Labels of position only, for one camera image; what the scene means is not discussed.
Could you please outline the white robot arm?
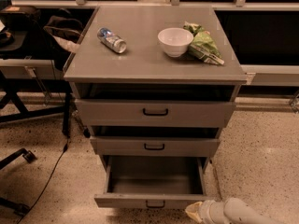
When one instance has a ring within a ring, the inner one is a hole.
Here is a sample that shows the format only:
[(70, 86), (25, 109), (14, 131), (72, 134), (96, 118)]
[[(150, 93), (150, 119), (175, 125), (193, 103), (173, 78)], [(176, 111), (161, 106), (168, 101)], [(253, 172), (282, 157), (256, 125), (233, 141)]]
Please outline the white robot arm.
[(198, 224), (284, 224), (259, 214), (238, 198), (193, 203), (186, 207), (185, 212)]

